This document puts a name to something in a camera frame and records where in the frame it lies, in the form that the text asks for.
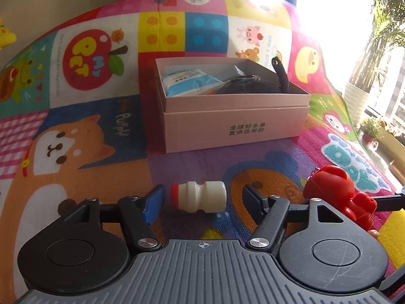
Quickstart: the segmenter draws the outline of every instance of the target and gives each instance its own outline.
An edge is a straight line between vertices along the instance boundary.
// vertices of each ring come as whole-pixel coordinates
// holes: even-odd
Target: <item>green plant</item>
[[[361,129],[365,134],[376,138],[381,134],[381,126],[376,118],[368,118],[361,124]]]
[[[365,92],[370,92],[375,79],[380,83],[385,78],[379,68],[385,52],[405,46],[405,0],[374,0],[372,13],[373,31],[349,79]]]

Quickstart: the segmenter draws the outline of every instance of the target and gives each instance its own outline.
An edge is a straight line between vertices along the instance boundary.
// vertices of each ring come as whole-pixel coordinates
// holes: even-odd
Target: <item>yellow square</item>
[[[225,0],[228,16],[252,19],[291,29],[291,19],[281,2],[266,6],[255,6],[249,0]]]
[[[186,16],[184,12],[141,12],[138,51],[184,51]]]
[[[215,229],[208,229],[205,231],[201,239],[223,239],[223,236]]]
[[[378,240],[396,268],[405,263],[405,211],[392,212],[379,230]]]

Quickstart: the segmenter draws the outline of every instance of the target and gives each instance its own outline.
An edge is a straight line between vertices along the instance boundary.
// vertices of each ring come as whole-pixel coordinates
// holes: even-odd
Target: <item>cartoon apple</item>
[[[62,69],[66,81],[75,89],[91,90],[105,84],[113,74],[124,73],[124,62],[118,56],[127,46],[111,51],[110,36],[100,29],[89,29],[76,35],[66,47]]]

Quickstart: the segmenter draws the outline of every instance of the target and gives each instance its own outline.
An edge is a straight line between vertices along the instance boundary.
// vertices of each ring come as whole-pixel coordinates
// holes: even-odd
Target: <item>small plastic bottle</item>
[[[173,208],[196,212],[223,212],[226,207],[226,188],[222,181],[206,181],[198,185],[195,181],[185,184],[173,184],[170,190],[170,202]]]

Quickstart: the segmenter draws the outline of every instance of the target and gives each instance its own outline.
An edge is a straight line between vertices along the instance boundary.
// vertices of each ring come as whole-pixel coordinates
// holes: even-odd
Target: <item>cartoon frog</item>
[[[20,92],[26,87],[31,87],[34,83],[34,77],[30,74],[30,69],[34,64],[34,59],[25,58],[28,52],[30,52],[30,50],[23,53],[18,60],[11,65],[14,69],[16,69],[16,76],[14,79],[14,89],[10,96],[15,100],[16,103],[19,103],[21,100]]]

